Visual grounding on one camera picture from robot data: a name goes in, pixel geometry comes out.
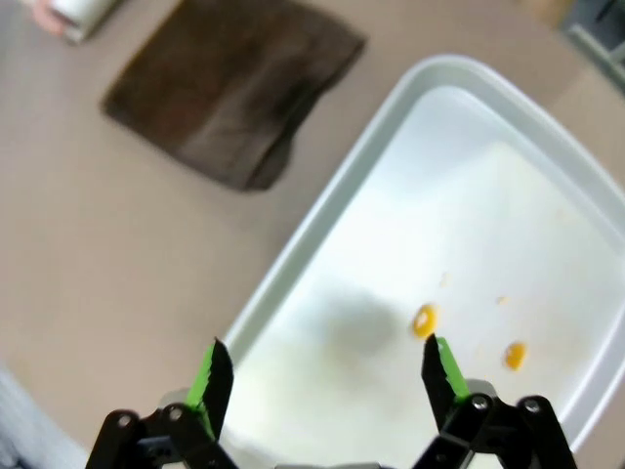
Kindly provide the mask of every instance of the tray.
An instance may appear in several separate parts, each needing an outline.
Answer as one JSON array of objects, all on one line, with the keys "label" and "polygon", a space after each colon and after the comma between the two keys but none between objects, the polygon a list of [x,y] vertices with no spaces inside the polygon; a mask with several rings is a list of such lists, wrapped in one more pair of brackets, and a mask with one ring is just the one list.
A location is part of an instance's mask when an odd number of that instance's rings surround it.
[{"label": "tray", "polygon": [[622,192],[553,118],[484,64],[417,64],[229,332],[230,439],[410,467],[436,428],[409,327],[435,302],[465,376],[544,395],[578,448],[623,373],[624,239]]}]

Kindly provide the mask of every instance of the tray rim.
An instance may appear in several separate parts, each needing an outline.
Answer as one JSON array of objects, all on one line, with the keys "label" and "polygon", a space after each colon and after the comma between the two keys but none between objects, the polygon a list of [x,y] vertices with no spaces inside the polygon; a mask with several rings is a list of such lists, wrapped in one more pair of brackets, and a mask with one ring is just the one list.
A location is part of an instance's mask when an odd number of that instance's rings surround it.
[{"label": "tray rim", "polygon": [[[577,181],[573,182],[583,189],[588,202],[601,215],[596,222],[608,227],[619,245],[625,245],[625,193],[600,163],[554,117],[488,65],[465,56],[433,56],[411,67],[399,79],[231,325],[225,342],[229,346],[234,366],[244,359],[378,161],[381,149],[395,133],[393,129],[396,126],[389,126],[394,114],[401,113],[400,109],[404,107],[405,116],[421,96],[436,87],[464,88],[453,83],[454,80],[435,83],[418,93],[414,99],[407,100],[406,95],[409,94],[411,85],[428,73],[439,74],[452,69],[473,75],[477,82],[485,86],[484,89],[492,93],[491,99],[484,99],[483,94],[479,98],[505,120],[511,121],[509,112],[500,112],[506,107],[514,114],[512,120],[519,117],[527,119],[526,122],[533,125],[537,132],[530,138],[532,143],[541,149],[555,146],[560,150],[556,154],[569,158],[563,161],[565,165],[569,165],[568,171],[563,171],[563,174],[567,179],[575,179],[571,178],[571,172],[578,176]],[[571,404],[562,413],[562,426],[573,451],[577,451],[591,434],[625,374],[625,341],[621,341],[623,344],[619,346],[617,340],[619,336],[625,337],[624,311],[621,307],[618,318],[590,370],[571,397]]]}]

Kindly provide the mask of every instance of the folded cloth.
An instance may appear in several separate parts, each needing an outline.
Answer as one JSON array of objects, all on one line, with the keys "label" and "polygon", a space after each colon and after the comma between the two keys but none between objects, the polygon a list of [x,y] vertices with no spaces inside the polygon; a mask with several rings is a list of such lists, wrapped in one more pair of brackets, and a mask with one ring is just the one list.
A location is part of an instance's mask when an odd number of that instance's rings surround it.
[{"label": "folded cloth", "polygon": [[188,166],[266,189],[364,38],[291,0],[184,0],[126,67],[104,111]]}]

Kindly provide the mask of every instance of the beige tabletop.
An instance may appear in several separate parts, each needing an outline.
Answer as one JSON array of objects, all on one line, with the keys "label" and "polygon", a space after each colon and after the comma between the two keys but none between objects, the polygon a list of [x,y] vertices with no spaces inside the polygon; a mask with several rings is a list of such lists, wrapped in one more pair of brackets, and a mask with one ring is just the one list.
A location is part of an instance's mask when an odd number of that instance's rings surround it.
[{"label": "beige tabletop", "polygon": [[[88,447],[118,407],[186,386],[399,77],[460,53],[493,66],[625,183],[625,106],[507,0],[315,0],[369,36],[269,192],[230,192],[107,120],[99,99],[175,0],[133,0],[73,48],[0,2],[0,360]],[[625,454],[625,394],[580,451]]]}]

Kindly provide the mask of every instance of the bolt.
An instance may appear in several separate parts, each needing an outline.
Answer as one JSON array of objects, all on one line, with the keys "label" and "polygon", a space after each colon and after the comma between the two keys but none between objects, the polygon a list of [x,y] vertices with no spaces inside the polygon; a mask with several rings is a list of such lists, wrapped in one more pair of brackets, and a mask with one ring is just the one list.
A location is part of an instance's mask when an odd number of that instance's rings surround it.
[{"label": "bolt", "polygon": [[129,415],[122,415],[121,417],[119,417],[119,420],[117,420],[117,425],[119,425],[121,428],[124,428],[128,426],[130,420],[131,418]]},{"label": "bolt", "polygon": [[471,402],[477,410],[486,410],[488,408],[488,401],[484,396],[475,396]]},{"label": "bolt", "polygon": [[538,402],[536,402],[534,399],[528,399],[527,401],[525,401],[524,405],[525,408],[531,413],[536,413],[538,410],[540,410],[540,405],[538,405]]},{"label": "bolt", "polygon": [[178,407],[174,407],[169,411],[169,419],[176,421],[179,420],[180,417],[183,416],[183,412],[178,408]]}]

